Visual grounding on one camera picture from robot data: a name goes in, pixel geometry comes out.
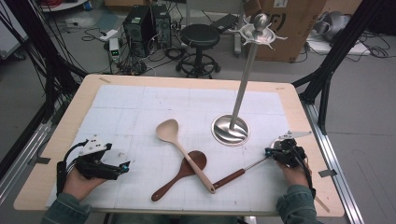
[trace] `stool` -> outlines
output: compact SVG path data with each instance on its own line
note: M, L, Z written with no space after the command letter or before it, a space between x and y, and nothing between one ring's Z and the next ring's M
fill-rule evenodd
M212 79L211 73L213 71L219 72L221 67L215 60L209 55L203 54L205 49L210 49L217 45L220 40L219 32L216 28L205 25L205 24L191 24L186 26L180 32L181 41L187 46L195 48L196 52L184 56L176 66L176 70L179 72L183 70L186 73L186 77L203 77L208 76ZM193 62L190 62L190 58L195 56ZM207 58L209 62L203 63L203 58ZM212 65L210 69L206 69L206 66Z

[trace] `wooden tabletop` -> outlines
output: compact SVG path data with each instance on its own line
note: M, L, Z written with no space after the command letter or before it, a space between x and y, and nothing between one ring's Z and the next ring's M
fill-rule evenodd
M18 210L46 210L46 202L56 182L56 163L64 159L64 154L72 146L81 122L84 120L92 101L102 85L131 85L190 89L238 90L240 81L173 78L173 77L127 77L89 75L84 78L56 131L49 140L41 157L50 158L49 164L36 164L29 175L14 207ZM310 132L311 127L294 87L289 83L249 82L247 91L278 93L286 119L292 131ZM309 157L314 187L317 190L315 206L319 217L341 217L345 210L341 204L332 179L321 177L318 172L327 170L313 134L297 139Z

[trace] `gray floor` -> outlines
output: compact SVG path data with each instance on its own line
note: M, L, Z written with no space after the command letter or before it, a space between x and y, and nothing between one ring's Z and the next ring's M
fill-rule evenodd
M75 13L86 14L74 9L60 13L60 17ZM102 9L95 9L88 15L98 20L101 13ZM115 27L122 22L124 14L120 12L119 16ZM69 51L86 70L93 73L103 71L108 65L103 43L84 42L81 40L84 35L80 30L63 33L63 38ZM389 55L396 55L396 37L385 36L384 39L391 45ZM368 41L370 45L386 47L378 37ZM232 44L233 38L223 35L220 43L207 52L222 66L221 72L214 75L215 79L240 80L242 76L246 57L243 54L236 58ZM161 57L162 54L157 52L151 58ZM315 71L323 59L324 56L308 53L302 63L256 61L250 80L292 82ZM153 67L167 61L145 62L148 67ZM378 59L373 56L362 57L357 63L345 59L332 79L327 131L365 223L394 223L396 219L396 191L393 190L396 173L392 172L396 157L393 145L396 101L392 100L396 95L395 63L395 58ZM144 76L184 78L183 74L175 71L175 65L176 62L164 64ZM43 90L29 60L0 64L0 159L43 102ZM1 205L0 223L39 222L41 212L16 211L12 205L30 170L28 167ZM88 223L102 222L103 217L103 214L93 214ZM324 223L347 223L345 217L320 220ZM278 217L258 217L258 223L281 222Z

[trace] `wooden spoon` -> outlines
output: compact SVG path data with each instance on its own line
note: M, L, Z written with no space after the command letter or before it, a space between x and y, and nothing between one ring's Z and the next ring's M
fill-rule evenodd
M207 190L211 193L215 193L215 187L207 178L207 176L202 172L202 170L195 164L195 162L190 158L187 151L183 148L183 146L177 141L177 133L178 133L178 123L175 119L169 119L162 122L157 127L157 136L165 141L174 144L180 151L183 153L184 158L186 158L187 162L192 167L192 170L198 175L201 182L205 185Z
M203 152L192 151L189 152L189 155L201 170L205 168L206 155ZM165 184L162 188L155 191L151 196L151 200L157 202L179 179L189 175L195 175L195 172L194 170L192 170L186 158L184 158L183 161L181 162L180 170L178 171L178 174L171 181L169 181L169 183Z

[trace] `human hand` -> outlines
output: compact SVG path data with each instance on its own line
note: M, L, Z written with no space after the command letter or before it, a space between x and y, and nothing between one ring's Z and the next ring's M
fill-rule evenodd
M306 179L305 172L303 167L296 166L294 168L290 168L285 164L280 163L279 161L276 164L280 167L283 172L283 176L285 177L288 185L302 185L309 188L308 180ZM312 175L312 171L309 169L308 164L305 164L306 168L309 170L310 175Z
M100 178L85 178L76 168L67 176L63 193L73 195L79 201L85 199L93 189L103 184L106 180Z

